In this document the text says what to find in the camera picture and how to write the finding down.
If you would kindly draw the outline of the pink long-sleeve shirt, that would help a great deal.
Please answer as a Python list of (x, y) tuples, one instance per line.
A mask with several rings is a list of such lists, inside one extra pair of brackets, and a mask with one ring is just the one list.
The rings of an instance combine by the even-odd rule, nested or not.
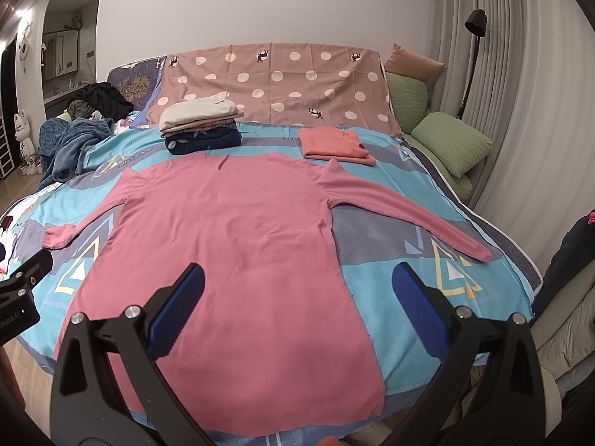
[(332, 211), (342, 204), (421, 227), (471, 261), (492, 258), (484, 240), (357, 164), (276, 151), (128, 169), (95, 210), (47, 230), (42, 244), (63, 249), (116, 211), (70, 305), (92, 319), (144, 303), (191, 263), (203, 267), (204, 295), (158, 364), (204, 428), (263, 436), (342, 426), (378, 415), (386, 395), (338, 259)]

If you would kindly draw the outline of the black clothes pile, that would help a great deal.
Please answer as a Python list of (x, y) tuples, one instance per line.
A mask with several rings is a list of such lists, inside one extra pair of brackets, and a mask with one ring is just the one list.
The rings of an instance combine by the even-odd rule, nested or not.
[(124, 119), (134, 111), (134, 105), (107, 82), (85, 85), (68, 99), (68, 105), (79, 100), (84, 101), (94, 111), (99, 111), (104, 118), (113, 121)]

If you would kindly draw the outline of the white cat figurine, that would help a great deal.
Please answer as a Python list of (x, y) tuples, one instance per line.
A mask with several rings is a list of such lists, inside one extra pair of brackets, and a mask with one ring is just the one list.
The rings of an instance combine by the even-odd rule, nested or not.
[(30, 123), (25, 110), (14, 115), (15, 139), (19, 144), (21, 160), (30, 172), (35, 171), (36, 151), (30, 138)]

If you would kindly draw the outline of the dark jacket with pink trim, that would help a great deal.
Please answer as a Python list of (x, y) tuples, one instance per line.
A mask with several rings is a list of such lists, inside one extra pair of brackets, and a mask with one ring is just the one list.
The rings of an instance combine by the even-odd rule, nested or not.
[(534, 319), (541, 316), (551, 300), (594, 260), (594, 212), (582, 216), (562, 240), (544, 274), (543, 287), (535, 296)]

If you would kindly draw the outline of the dark blue fleece blanket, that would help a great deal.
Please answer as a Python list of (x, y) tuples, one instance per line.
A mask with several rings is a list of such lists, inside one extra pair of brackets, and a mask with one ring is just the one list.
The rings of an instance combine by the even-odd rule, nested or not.
[(80, 175), (87, 149), (112, 134), (111, 124), (110, 118), (77, 118), (68, 122), (55, 117), (45, 121), (39, 130), (41, 177), (37, 190)]

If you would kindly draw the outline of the green pillow front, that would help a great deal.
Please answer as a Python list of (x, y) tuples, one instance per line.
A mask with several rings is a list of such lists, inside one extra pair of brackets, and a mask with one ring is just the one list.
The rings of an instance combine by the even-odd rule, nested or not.
[(450, 175), (461, 177), (485, 159), (492, 147), (489, 137), (460, 119), (432, 112), (411, 131), (411, 136), (432, 151)]

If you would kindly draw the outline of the green pillow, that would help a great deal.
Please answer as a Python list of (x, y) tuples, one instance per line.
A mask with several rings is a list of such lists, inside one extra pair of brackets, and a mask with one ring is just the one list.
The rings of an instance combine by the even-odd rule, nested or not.
[(432, 112), (411, 131), (411, 136), (432, 151), (450, 175), (461, 177), (485, 159), (492, 147), (489, 137), (460, 119)]
[(386, 74), (390, 102), (395, 119), (403, 133), (410, 134), (428, 112), (427, 85), (416, 78)]

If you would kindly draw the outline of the folded cream white garment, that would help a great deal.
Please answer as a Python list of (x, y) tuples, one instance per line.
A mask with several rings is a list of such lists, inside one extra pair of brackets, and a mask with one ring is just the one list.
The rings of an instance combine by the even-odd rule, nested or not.
[(159, 131), (181, 128), (243, 116), (243, 111), (228, 98), (227, 92), (200, 99), (184, 100), (167, 107), (159, 118)]

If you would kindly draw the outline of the folded brown patterned garment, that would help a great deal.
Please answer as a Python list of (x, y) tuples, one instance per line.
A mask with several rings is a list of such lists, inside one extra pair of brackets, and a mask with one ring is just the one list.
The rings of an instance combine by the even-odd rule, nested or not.
[(207, 132), (215, 128), (235, 128), (236, 127), (236, 120), (235, 119), (224, 119), (219, 121), (212, 121), (212, 122), (192, 122), (187, 123), (184, 125), (171, 127), (168, 129), (160, 130), (160, 136), (162, 138), (166, 138), (168, 136), (184, 133), (184, 132)]

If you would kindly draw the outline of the light grey curtain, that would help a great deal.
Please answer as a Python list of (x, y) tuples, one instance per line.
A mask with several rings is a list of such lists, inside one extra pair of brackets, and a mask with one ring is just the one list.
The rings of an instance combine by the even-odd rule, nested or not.
[(471, 59), (465, 21), (487, 14), (463, 120), (492, 149), (470, 205), (547, 268), (594, 206), (594, 29), (577, 0), (432, 0), (432, 107), (459, 110)]

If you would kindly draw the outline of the folded coral orange garment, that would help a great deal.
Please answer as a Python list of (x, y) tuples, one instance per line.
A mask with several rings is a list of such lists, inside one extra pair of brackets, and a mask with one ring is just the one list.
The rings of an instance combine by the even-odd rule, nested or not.
[(306, 159), (336, 159), (341, 162), (376, 165), (376, 159), (353, 131), (331, 127), (300, 128), (297, 137)]

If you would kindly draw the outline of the green pillow back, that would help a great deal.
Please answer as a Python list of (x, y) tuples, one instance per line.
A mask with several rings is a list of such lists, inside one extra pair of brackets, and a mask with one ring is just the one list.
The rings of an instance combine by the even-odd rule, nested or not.
[(390, 102), (395, 119), (403, 133), (410, 134), (428, 112), (427, 85), (416, 78), (386, 74)]

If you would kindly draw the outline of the brown cushion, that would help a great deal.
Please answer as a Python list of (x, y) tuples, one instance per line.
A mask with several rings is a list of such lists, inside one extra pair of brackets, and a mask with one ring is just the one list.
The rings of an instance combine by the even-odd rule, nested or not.
[(391, 74), (415, 78), (430, 85), (445, 69), (445, 64), (395, 43), (384, 68)]

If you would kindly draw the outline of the pink polka dot sheet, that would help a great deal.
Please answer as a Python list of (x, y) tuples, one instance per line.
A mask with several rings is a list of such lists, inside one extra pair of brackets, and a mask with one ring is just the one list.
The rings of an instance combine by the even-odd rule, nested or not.
[(380, 55), (315, 43), (254, 43), (170, 54), (146, 118), (174, 104), (226, 94), (246, 121), (352, 126), (399, 137)]

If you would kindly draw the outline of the black floor lamp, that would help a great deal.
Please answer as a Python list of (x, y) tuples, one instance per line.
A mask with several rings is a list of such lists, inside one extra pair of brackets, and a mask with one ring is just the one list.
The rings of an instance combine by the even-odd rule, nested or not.
[(462, 119), (465, 113), (478, 61), (480, 42), (486, 35), (487, 14), (485, 10), (482, 8), (475, 8), (465, 21), (465, 28), (472, 35), (471, 59), (465, 85), (465, 92), (463, 93), (463, 99), (457, 112), (458, 119)]

